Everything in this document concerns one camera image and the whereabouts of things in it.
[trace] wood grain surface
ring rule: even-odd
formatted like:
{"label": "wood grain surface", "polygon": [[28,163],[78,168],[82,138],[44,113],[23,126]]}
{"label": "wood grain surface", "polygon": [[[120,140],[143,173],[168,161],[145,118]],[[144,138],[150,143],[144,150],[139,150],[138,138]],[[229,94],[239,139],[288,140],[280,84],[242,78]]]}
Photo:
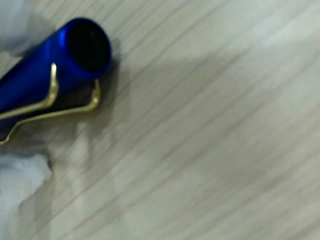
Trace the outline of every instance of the wood grain surface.
{"label": "wood grain surface", "polygon": [[320,0],[32,2],[119,64],[97,111],[20,131],[54,178],[13,239],[320,239]]}

